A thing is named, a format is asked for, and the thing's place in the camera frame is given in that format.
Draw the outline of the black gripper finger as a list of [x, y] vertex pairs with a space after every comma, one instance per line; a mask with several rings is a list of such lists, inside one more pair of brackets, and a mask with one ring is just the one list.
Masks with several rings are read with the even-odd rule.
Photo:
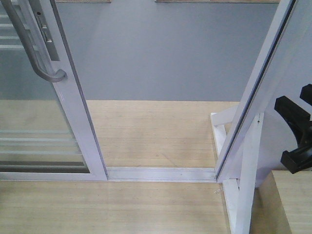
[[312, 84], [308, 84], [301, 89], [300, 98], [312, 106]]
[[297, 148], [284, 151], [281, 163], [295, 174], [312, 167], [311, 115], [286, 96], [276, 99], [274, 109], [288, 124], [297, 142]]

